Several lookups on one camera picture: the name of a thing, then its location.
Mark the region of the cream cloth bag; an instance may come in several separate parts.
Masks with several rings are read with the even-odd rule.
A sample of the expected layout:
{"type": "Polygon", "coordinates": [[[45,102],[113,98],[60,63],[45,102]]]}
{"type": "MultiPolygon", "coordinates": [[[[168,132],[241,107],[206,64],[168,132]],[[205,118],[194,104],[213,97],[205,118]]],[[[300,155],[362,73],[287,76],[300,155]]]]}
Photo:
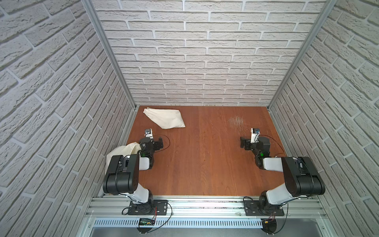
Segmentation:
{"type": "Polygon", "coordinates": [[[141,147],[140,147],[139,143],[137,143],[137,142],[133,142],[133,143],[130,143],[130,144],[124,145],[124,146],[119,146],[119,147],[113,149],[106,156],[106,164],[105,164],[105,170],[104,170],[105,173],[108,170],[112,156],[122,155],[125,157],[128,155],[137,154],[137,152],[140,150],[141,150],[141,147]]]}
{"type": "Polygon", "coordinates": [[[162,129],[185,128],[181,112],[170,109],[145,108],[143,113],[162,129]]]}

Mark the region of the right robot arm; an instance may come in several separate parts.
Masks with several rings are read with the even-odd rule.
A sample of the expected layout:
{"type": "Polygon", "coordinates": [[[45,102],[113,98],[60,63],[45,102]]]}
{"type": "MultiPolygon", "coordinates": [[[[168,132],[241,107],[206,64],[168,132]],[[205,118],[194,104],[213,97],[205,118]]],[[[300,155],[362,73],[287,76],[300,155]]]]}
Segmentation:
{"type": "Polygon", "coordinates": [[[320,196],[326,185],[309,157],[270,157],[268,138],[240,138],[240,147],[255,155],[259,169],[283,173],[284,183],[264,191],[258,200],[243,198],[247,216],[284,216],[283,206],[300,197],[320,196]]]}

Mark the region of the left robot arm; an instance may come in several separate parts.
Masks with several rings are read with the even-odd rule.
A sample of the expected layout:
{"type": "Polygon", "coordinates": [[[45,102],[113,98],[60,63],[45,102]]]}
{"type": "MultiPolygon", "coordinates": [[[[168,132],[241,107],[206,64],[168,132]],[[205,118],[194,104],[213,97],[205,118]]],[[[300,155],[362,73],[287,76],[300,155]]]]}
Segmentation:
{"type": "Polygon", "coordinates": [[[107,154],[103,192],[130,199],[123,215],[165,215],[167,202],[154,200],[149,189],[139,183],[139,172],[154,165],[154,153],[163,149],[163,140],[145,137],[138,143],[119,146],[107,154]]]}

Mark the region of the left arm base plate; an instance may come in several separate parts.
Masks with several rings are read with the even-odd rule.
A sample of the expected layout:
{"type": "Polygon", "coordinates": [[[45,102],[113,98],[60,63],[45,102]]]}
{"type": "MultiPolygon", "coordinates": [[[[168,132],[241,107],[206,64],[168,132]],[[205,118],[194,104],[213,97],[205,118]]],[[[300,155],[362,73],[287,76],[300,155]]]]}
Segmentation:
{"type": "Polygon", "coordinates": [[[153,202],[147,202],[143,204],[131,203],[128,207],[126,215],[163,215],[167,214],[170,209],[168,206],[168,200],[158,199],[153,202]]]}

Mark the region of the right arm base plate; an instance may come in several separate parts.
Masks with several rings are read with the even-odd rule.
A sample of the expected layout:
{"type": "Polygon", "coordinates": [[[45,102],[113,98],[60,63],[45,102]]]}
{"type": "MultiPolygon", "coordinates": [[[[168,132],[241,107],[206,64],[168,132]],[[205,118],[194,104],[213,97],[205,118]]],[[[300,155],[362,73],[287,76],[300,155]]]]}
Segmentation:
{"type": "Polygon", "coordinates": [[[252,199],[244,199],[242,203],[246,216],[285,216],[283,208],[280,205],[261,204],[260,201],[252,199]]]}

